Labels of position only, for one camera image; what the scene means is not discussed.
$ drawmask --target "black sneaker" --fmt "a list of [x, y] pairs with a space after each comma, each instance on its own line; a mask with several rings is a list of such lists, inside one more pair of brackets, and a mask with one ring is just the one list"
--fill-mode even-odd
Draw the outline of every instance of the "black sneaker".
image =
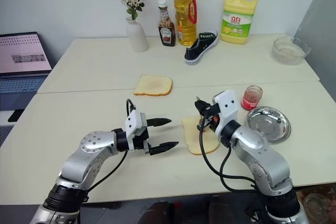
[[210, 30], [198, 35], [198, 39], [185, 51], [184, 59], [188, 65], [195, 65], [199, 62], [202, 55], [213, 48], [218, 42], [218, 32]]

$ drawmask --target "laptop screen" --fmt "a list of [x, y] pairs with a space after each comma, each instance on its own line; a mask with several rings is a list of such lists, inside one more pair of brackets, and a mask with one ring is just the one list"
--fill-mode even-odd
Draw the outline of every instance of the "laptop screen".
[[37, 33], [0, 35], [0, 74], [50, 71]]

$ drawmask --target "white bottle cap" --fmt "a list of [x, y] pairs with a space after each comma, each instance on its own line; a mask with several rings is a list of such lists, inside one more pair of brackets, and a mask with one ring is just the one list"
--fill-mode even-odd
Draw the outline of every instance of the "white bottle cap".
[[163, 7], [167, 7], [167, 1], [166, 0], [159, 0], [159, 7], [163, 8]]

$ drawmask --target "dish soap jug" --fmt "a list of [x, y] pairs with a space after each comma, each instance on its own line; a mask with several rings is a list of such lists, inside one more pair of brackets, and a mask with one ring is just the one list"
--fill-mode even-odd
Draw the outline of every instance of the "dish soap jug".
[[245, 44], [258, 0], [225, 0], [220, 38]]
[[176, 9], [177, 38], [181, 45], [191, 46], [197, 39], [196, 0], [174, 0]]

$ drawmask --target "metal plate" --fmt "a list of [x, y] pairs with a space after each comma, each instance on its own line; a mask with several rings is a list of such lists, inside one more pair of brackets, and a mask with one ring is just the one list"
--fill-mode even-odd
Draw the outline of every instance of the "metal plate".
[[260, 132], [270, 144], [286, 140], [291, 132], [288, 119], [280, 111], [271, 107], [257, 107], [247, 114], [247, 125]]

